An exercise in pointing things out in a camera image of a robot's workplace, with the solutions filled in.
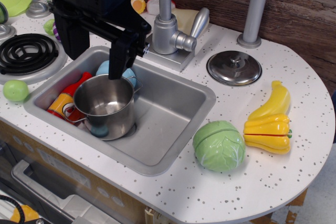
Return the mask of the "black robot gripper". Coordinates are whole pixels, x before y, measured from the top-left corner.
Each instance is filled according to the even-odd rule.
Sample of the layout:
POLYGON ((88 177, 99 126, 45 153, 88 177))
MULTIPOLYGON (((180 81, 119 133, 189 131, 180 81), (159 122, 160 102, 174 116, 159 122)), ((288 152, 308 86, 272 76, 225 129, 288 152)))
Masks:
POLYGON ((64 51, 72 60, 89 48, 89 33, 112 42, 110 80, 120 79, 148 47, 145 40, 151 26, 133 9, 131 0, 52 0, 49 6, 64 51))

